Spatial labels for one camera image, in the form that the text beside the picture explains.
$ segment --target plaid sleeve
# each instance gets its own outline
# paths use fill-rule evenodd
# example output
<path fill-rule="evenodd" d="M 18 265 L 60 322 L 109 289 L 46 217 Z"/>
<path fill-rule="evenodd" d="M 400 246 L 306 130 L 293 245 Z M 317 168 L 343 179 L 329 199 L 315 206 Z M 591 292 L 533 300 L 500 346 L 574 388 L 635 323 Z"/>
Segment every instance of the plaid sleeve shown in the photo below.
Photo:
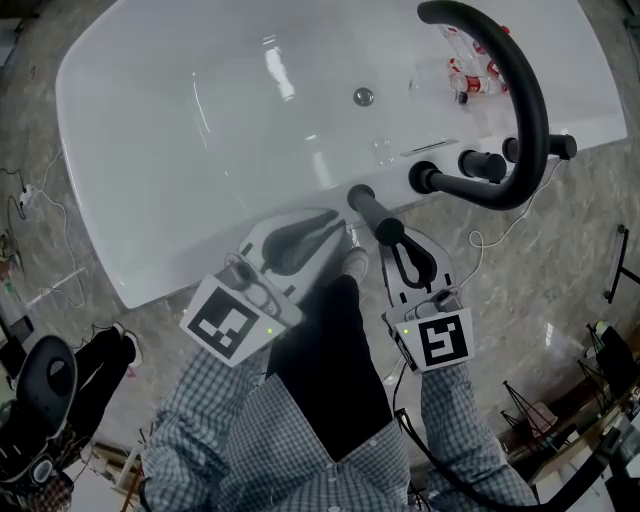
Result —
<path fill-rule="evenodd" d="M 231 424 L 260 377 L 260 354 L 229 368 L 199 350 L 161 405 L 142 459 L 152 512 L 215 508 Z"/>
<path fill-rule="evenodd" d="M 43 489 L 29 497 L 31 512 L 67 512 L 71 508 L 73 482 L 65 474 L 51 477 Z"/>
<path fill-rule="evenodd" d="M 525 481 L 501 457 L 500 446 L 475 405 L 466 365 L 423 374 L 422 419 L 429 449 L 461 480 L 500 503 L 537 504 Z M 487 510 L 455 490 L 436 471 L 430 475 L 427 491 L 436 510 Z"/>

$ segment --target black cable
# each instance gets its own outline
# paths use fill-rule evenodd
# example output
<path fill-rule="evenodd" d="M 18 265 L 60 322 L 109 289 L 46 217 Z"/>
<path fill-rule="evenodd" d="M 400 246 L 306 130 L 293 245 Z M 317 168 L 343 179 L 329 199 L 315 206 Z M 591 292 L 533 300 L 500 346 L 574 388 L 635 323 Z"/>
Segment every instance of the black cable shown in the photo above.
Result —
<path fill-rule="evenodd" d="M 420 496 L 416 488 L 413 486 L 411 479 L 409 479 L 409 489 L 411 489 L 411 494 L 413 494 L 419 509 L 422 510 L 422 496 Z"/>
<path fill-rule="evenodd" d="M 7 169 L 5 169 L 4 167 L 0 167 L 0 172 L 5 173 L 7 176 L 14 176 L 15 174 L 18 175 L 18 177 L 20 178 L 20 188 L 22 189 L 22 192 L 26 192 L 27 189 L 24 186 L 24 178 L 22 176 L 22 172 L 20 171 L 20 169 L 16 169 L 15 171 L 9 171 Z M 24 210 L 22 209 L 22 204 L 20 204 L 18 201 L 16 201 L 16 198 L 12 195 L 10 195 L 7 198 L 7 227 L 8 227 L 8 231 L 9 231 L 9 236 L 11 237 L 11 239 L 13 240 L 13 243 L 16 246 L 16 250 L 13 254 L 10 254 L 8 256 L 5 256 L 6 259 L 10 260 L 12 258 L 15 258 L 15 256 L 20 256 L 20 246 L 18 245 L 18 239 L 16 238 L 15 233 L 13 232 L 13 226 L 11 225 L 11 211 L 9 210 L 9 205 L 10 202 L 13 201 L 13 204 L 16 207 L 16 211 L 18 212 L 18 216 L 22 219 L 22 220 L 27 220 L 27 216 L 24 213 Z"/>
<path fill-rule="evenodd" d="M 22 191 L 26 192 L 27 189 L 24 186 L 24 178 L 22 177 L 22 172 L 20 171 L 20 169 L 16 169 L 15 171 L 7 171 L 4 167 L 0 167 L 0 172 L 5 173 L 8 176 L 13 176 L 14 174 L 17 174 L 18 177 L 20 178 L 20 186 L 22 187 Z"/>
<path fill-rule="evenodd" d="M 93 338 L 96 337 L 96 330 L 98 330 L 98 331 L 108 331 L 109 329 L 111 329 L 111 327 L 100 327 L 99 325 L 91 324 L 91 339 L 89 341 L 87 341 L 85 338 L 82 338 L 81 342 L 80 342 L 80 345 L 78 345 L 77 347 L 71 347 L 71 345 L 69 345 L 69 346 L 71 347 L 72 350 L 75 350 L 77 352 L 82 347 L 84 347 L 87 343 L 89 343 L 90 341 L 93 341 Z"/>
<path fill-rule="evenodd" d="M 506 505 L 504 503 L 498 503 L 484 494 L 480 494 L 471 484 L 463 482 L 458 475 L 443 462 L 440 462 L 440 460 L 429 451 L 420 439 L 420 436 L 418 436 L 413 429 L 411 420 L 404 409 L 396 411 L 395 416 L 400 422 L 400 426 L 449 483 L 479 505 L 490 510 L 496 510 L 497 512 L 565 512 L 593 485 L 606 469 L 611 457 L 617 450 L 616 442 L 620 437 L 620 431 L 612 428 L 589 459 L 587 459 L 571 480 L 569 480 L 548 503 L 530 506 Z"/>
<path fill-rule="evenodd" d="M 16 235 L 13 232 L 13 225 L 11 224 L 11 209 L 10 209 L 11 201 L 13 201 L 13 204 L 16 207 L 16 211 L 18 212 L 18 217 L 20 217 L 20 219 L 22 220 L 27 219 L 27 216 L 25 215 L 24 210 L 18 204 L 18 201 L 16 201 L 16 198 L 13 196 L 9 196 L 7 198 L 7 228 L 9 231 L 9 236 L 11 237 L 11 239 L 13 240 L 13 243 L 16 246 L 16 250 L 14 251 L 13 254 L 6 256 L 8 260 L 11 258 L 14 258 L 16 255 L 20 256 L 20 245 L 18 244 L 18 239 L 16 238 Z"/>
<path fill-rule="evenodd" d="M 82 473 L 84 473 L 84 470 L 87 469 L 87 466 L 89 465 L 89 462 L 91 461 L 91 456 L 93 455 L 93 446 L 91 447 L 91 452 L 89 452 L 89 456 L 87 457 L 87 462 L 84 463 L 84 467 L 82 468 L 82 470 L 80 471 L 80 473 L 78 473 L 76 475 L 76 477 L 73 479 L 73 483 L 75 484 L 78 481 L 78 478 L 80 478 L 80 476 L 82 475 Z"/>
<path fill-rule="evenodd" d="M 402 382 L 402 377 L 404 377 L 404 372 L 407 369 L 409 363 L 404 363 L 402 367 L 402 371 L 400 372 L 400 377 L 398 378 L 398 383 L 396 384 L 396 388 L 393 390 L 393 412 L 396 412 L 396 398 L 398 396 L 398 390 L 400 389 L 400 383 Z"/>
<path fill-rule="evenodd" d="M 429 505 L 429 500 L 424 496 L 422 496 L 422 494 L 420 494 L 419 492 L 418 492 L 418 495 L 420 496 L 420 499 L 422 500 L 422 502 L 427 506 L 427 511 L 433 512 L 433 510 L 431 509 L 431 505 Z"/>

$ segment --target drain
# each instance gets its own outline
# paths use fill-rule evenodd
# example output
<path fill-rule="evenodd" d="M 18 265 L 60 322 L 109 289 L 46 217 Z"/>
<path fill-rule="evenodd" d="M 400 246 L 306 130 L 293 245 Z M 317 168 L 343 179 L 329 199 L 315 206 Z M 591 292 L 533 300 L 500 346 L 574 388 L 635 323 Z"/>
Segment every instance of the drain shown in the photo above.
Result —
<path fill-rule="evenodd" d="M 361 107 L 368 107 L 373 103 L 373 91 L 366 87 L 360 87 L 353 93 L 353 101 Z"/>

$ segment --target black faucet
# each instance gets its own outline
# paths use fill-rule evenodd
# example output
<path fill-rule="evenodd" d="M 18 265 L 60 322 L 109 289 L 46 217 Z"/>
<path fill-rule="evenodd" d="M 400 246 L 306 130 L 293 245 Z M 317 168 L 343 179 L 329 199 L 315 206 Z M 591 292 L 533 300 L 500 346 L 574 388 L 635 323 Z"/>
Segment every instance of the black faucet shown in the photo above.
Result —
<path fill-rule="evenodd" d="M 495 21 L 469 5 L 451 0 L 421 3 L 418 6 L 418 17 L 430 25 L 457 27 L 487 51 L 509 88 L 518 124 L 518 137 L 517 140 L 511 139 L 515 143 L 507 144 L 510 151 L 505 155 L 509 160 L 515 161 L 515 167 L 509 178 L 500 184 L 479 183 L 442 174 L 433 164 L 419 162 L 410 171 L 411 186 L 422 194 L 440 190 L 493 210 L 516 208 L 529 199 L 540 184 L 549 154 L 560 153 L 564 158 L 571 158 L 575 156 L 575 141 L 570 136 L 549 136 L 547 108 L 538 79 L 522 50 Z M 565 141 L 569 151 L 559 151 L 557 146 Z M 486 158 L 486 162 L 488 165 L 491 159 Z M 500 181 L 495 176 L 501 174 L 502 166 L 493 164 L 496 169 L 486 169 L 487 172 L 477 165 L 473 172 L 465 172 L 470 169 L 465 166 L 463 173 L 489 181 Z"/>
<path fill-rule="evenodd" d="M 503 180 L 506 164 L 500 155 L 464 151 L 458 160 L 465 176 L 443 174 L 431 162 L 418 162 L 409 171 L 411 187 L 421 194 L 442 191 L 492 210 L 510 210 L 527 201 L 538 188 L 550 154 L 570 159 L 577 151 L 570 135 L 549 135 L 547 107 L 533 69 L 522 50 L 486 14 L 452 0 L 431 0 L 418 6 L 419 18 L 427 24 L 446 24 L 465 31 L 487 51 L 500 69 L 509 88 L 518 124 L 518 137 L 509 138 L 503 153 L 515 166 Z M 349 192 L 349 204 L 366 221 L 378 241 L 395 245 L 404 237 L 404 229 L 375 200 L 373 190 L 356 185 Z"/>

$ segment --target marble floor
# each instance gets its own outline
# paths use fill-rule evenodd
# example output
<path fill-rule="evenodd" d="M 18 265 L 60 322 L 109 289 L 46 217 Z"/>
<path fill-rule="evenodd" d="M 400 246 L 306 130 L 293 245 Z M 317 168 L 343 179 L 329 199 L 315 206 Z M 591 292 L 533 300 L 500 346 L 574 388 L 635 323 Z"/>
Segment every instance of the marble floor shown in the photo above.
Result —
<path fill-rule="evenodd" d="M 27 183 L 40 187 L 45 170 L 60 148 L 54 84 L 65 52 L 112 0 L 50 0 L 39 20 L 29 22 L 0 73 L 1 165 L 19 167 Z M 602 298 L 609 272 L 614 230 L 631 230 L 627 266 L 640 271 L 640 78 L 630 40 L 622 26 L 625 13 L 614 0 L 580 0 L 609 59 L 626 114 L 625 141 L 581 152 L 556 171 L 536 198 L 526 220 L 499 246 L 488 249 L 479 272 L 463 289 L 472 308 L 477 356 L 469 363 L 477 401 L 496 433 L 507 428 L 503 409 L 514 412 L 502 386 L 508 380 L 531 400 L 553 400 L 581 378 L 576 359 L 588 346 L 587 322 L 611 321 L 622 334 L 638 324 L 640 287 L 622 280 L 613 306 Z M 0 176 L 0 204 L 19 194 L 16 176 Z M 68 238 L 77 259 L 85 305 L 76 308 L 62 294 L 44 293 L 74 270 L 64 243 L 64 217 L 42 196 L 20 220 L 9 211 L 20 244 L 25 276 L 14 276 L 29 304 L 39 336 L 55 333 L 72 345 L 91 334 L 91 324 L 118 320 L 135 331 L 145 363 L 123 381 L 110 403 L 99 436 L 130 447 L 138 428 L 147 426 L 154 408 L 171 389 L 195 346 L 178 321 L 192 290 L 127 310 L 97 259 L 73 196 L 62 159 L 51 166 L 47 191 L 67 209 Z M 7 211 L 0 213 L 6 225 Z M 449 251 L 458 282 L 477 264 L 479 250 L 467 241 L 477 229 L 486 243 L 500 238 L 519 212 L 491 212 L 439 195 L 401 214 L 411 227 Z M 364 235 L 363 245 L 373 248 Z M 60 285 L 77 305 L 82 295 L 76 278 Z M 380 375 L 389 373 L 398 351 L 380 314 L 388 300 L 380 261 L 372 251 L 371 271 L 362 286 L 365 328 Z M 419 379 L 407 375 L 398 403 L 418 416 Z"/>

